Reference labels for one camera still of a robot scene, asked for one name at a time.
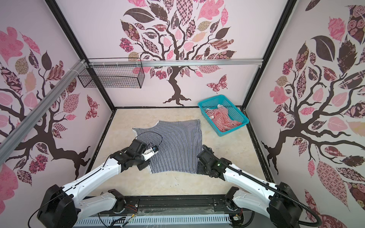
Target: silver metal bar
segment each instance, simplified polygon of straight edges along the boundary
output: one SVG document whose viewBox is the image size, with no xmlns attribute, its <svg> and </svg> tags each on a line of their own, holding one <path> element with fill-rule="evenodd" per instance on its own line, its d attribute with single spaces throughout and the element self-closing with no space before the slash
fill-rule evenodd
<svg viewBox="0 0 365 228">
<path fill-rule="evenodd" d="M 202 65 L 261 65 L 263 59 L 202 59 L 202 60 L 165 60 L 165 61 L 143 61 L 142 66 L 202 66 Z M 90 66 L 103 65 L 135 65 L 139 61 L 120 62 L 90 62 Z"/>
<path fill-rule="evenodd" d="M 79 60 L 71 70 L 55 85 L 55 87 L 42 99 L 25 119 L 17 126 L 13 132 L 0 145 L 0 164 L 4 163 L 18 144 L 30 132 L 30 130 L 42 118 L 43 114 L 51 107 L 54 101 L 65 91 L 72 80 L 85 69 L 85 60 Z"/>
</svg>

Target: butterfly decal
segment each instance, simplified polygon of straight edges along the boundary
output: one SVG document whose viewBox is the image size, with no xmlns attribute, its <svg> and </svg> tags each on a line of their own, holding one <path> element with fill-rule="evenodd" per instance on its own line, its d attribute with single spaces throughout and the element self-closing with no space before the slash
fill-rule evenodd
<svg viewBox="0 0 365 228">
<path fill-rule="evenodd" d="M 90 106 L 90 109 L 88 110 L 88 112 L 86 113 L 86 116 L 85 116 L 85 119 L 90 119 L 91 117 L 95 118 L 97 117 L 97 112 L 96 112 L 96 109 L 97 109 L 97 106 L 99 104 L 96 103 L 96 101 L 93 101 L 91 97 L 88 96 L 88 103 L 89 103 L 89 106 Z"/>
<path fill-rule="evenodd" d="M 218 91 L 220 91 L 220 89 L 225 89 L 227 88 L 227 75 L 223 75 L 223 77 L 220 78 L 218 83 L 208 83 L 207 86 L 209 88 L 212 88 L 214 92 L 216 92 L 218 94 Z"/>
</svg>

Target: beige leaf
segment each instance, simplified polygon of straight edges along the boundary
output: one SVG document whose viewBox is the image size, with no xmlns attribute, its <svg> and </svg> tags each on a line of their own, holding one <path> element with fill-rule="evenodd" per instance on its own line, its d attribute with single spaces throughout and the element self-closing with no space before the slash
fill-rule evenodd
<svg viewBox="0 0 365 228">
<path fill-rule="evenodd" d="M 191 41 L 199 42 L 204 38 L 205 34 L 206 34 L 206 32 L 200 32 L 200 33 L 196 34 Z"/>
<path fill-rule="evenodd" d="M 36 83 L 37 83 L 37 80 L 35 79 L 33 71 L 29 72 L 25 79 L 25 88 L 27 89 L 27 92 L 30 92 L 33 89 L 35 89 Z"/>
<path fill-rule="evenodd" d="M 365 122 L 347 122 L 351 130 L 360 136 L 365 136 Z"/>
</svg>

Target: wallpaper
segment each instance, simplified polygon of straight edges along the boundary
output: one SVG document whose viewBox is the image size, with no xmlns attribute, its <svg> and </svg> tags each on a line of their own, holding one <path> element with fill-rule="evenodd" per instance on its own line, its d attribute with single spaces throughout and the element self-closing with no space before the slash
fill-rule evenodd
<svg viewBox="0 0 365 228">
<path fill-rule="evenodd" d="M 142 64 L 156 60 L 262 58 L 286 3 L 285 0 L 112 2 L 103 6 L 98 1 L 58 3 L 88 57 L 127 58 L 119 61 L 141 58 Z M 81 10 L 86 4 L 95 15 Z M 85 29 L 80 17 L 87 18 L 92 26 Z M 143 70 L 142 89 L 106 88 L 116 106 L 196 106 L 217 94 L 242 105 L 257 65 L 143 67 Z M 137 76 L 138 72 L 139 68 L 135 68 L 131 76 Z"/>
<path fill-rule="evenodd" d="M 32 20 L 10 20 L 15 10 Z M 43 1 L 4 2 L 1 17 L 6 20 L 0 23 L 0 141 L 78 61 Z M 2 225 L 25 227 L 46 189 L 84 174 L 110 114 L 97 89 L 84 89 L 77 78 L 70 83 L 0 165 Z M 14 211 L 23 216 L 15 218 Z"/>
<path fill-rule="evenodd" d="M 247 108 L 275 180 L 322 227 L 364 225 L 364 17 L 360 1 L 300 2 Z"/>
</svg>

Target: tree mural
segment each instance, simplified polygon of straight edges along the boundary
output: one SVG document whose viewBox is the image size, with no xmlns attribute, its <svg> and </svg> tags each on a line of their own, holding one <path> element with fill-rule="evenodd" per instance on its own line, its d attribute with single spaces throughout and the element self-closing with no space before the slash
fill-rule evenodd
<svg viewBox="0 0 365 228">
<path fill-rule="evenodd" d="M 365 102 L 358 102 L 365 96 L 365 6 L 347 7 L 350 10 L 348 34 L 345 35 L 344 20 L 330 18 L 328 30 L 332 39 L 324 35 L 315 36 L 312 38 L 316 44 L 315 51 L 310 51 L 305 42 L 295 63 L 293 59 L 284 63 L 284 75 L 278 78 L 277 86 L 270 92 L 270 97 L 278 105 L 274 110 L 281 126 L 278 141 L 274 147 L 262 143 L 269 153 L 269 164 L 272 160 L 279 173 L 277 156 L 286 140 L 294 137 L 293 146 L 299 147 L 299 156 L 303 157 L 302 154 L 308 152 L 309 174 L 313 176 L 316 170 L 323 186 L 346 206 L 347 185 L 354 199 L 365 210 L 364 185 L 342 180 L 365 182 L 363 175 L 353 169 L 362 165 L 365 159 L 353 156 L 351 150 L 344 153 L 336 148 L 337 145 L 351 145 L 365 150 L 363 144 L 348 138 L 351 131 L 365 136 L 365 123 L 359 121 L 365 116 Z M 323 64 L 317 64 L 317 57 L 324 60 L 320 61 Z M 334 168 L 332 165 L 346 167 Z"/>
<path fill-rule="evenodd" d="M 0 54 L 6 63 L 11 57 L 22 56 L 23 53 L 20 50 L 24 46 L 22 41 L 17 40 L 18 35 L 14 28 L 8 27 L 7 30 L 8 34 L 0 31 Z M 0 110 L 8 113 L 8 115 L 0 115 L 0 128 L 4 128 L 8 124 L 11 126 L 9 132 L 0 130 L 0 134 L 4 137 L 8 137 L 15 127 L 24 120 L 28 112 L 27 109 L 35 108 L 38 102 L 46 96 L 46 88 L 52 89 L 54 87 L 51 81 L 60 80 L 65 73 L 62 61 L 59 61 L 58 65 L 52 66 L 47 52 L 41 55 L 38 45 L 31 38 L 25 35 L 22 35 L 22 38 L 29 47 L 29 54 L 15 62 L 14 68 L 18 75 L 15 71 L 11 71 L 10 67 L 0 63 L 1 75 L 8 86 L 8 88 L 0 89 Z M 37 78 L 42 81 L 39 89 L 36 87 Z M 56 146 L 56 140 L 62 139 L 60 132 L 67 130 L 62 122 L 71 121 L 76 117 L 72 114 L 77 108 L 80 95 L 72 94 L 76 88 L 76 83 L 77 81 L 74 79 L 34 126 L 36 135 L 26 136 L 16 147 L 15 151 L 22 151 L 22 154 L 11 156 L 6 160 L 19 160 L 14 167 L 14 169 L 18 169 L 16 173 L 19 180 L 32 184 L 32 174 L 44 171 L 50 156 L 53 157 L 52 160 L 62 158 L 72 160 L 76 169 L 76 178 L 79 175 L 80 166 L 86 166 L 89 162 L 90 159 L 87 161 L 83 159 L 88 153 L 89 147 L 78 154 L 73 150 L 65 150 Z M 91 109 L 97 108 L 98 105 L 95 102 L 89 101 L 89 96 L 85 97 L 86 99 Z"/>
<path fill-rule="evenodd" d="M 229 27 L 224 28 L 228 21 L 228 11 L 223 8 L 224 1 L 218 0 L 128 0 L 138 8 L 127 10 L 124 15 L 133 17 L 138 23 L 128 23 L 121 20 L 123 30 L 127 38 L 122 38 L 120 47 L 126 52 L 130 52 L 129 60 L 140 57 L 144 61 L 153 60 L 189 60 L 189 59 L 230 59 L 235 51 L 226 50 L 234 42 L 223 40 L 229 31 Z M 195 10 L 199 11 L 197 19 L 192 18 Z M 207 20 L 195 25 L 196 20 L 205 18 Z M 220 69 L 219 66 L 199 66 L 193 69 L 190 66 L 169 66 L 169 67 L 144 67 L 145 73 L 149 72 L 151 78 L 156 76 L 160 80 L 167 78 L 174 89 L 174 94 L 166 102 L 175 101 L 176 104 L 184 106 L 180 101 L 191 100 L 181 94 L 181 89 L 177 84 L 176 77 L 180 75 L 190 77 L 194 72 L 198 77 L 203 77 L 202 73 L 212 73 Z M 215 84 L 213 91 L 217 92 L 225 88 L 221 84 Z"/>
</svg>

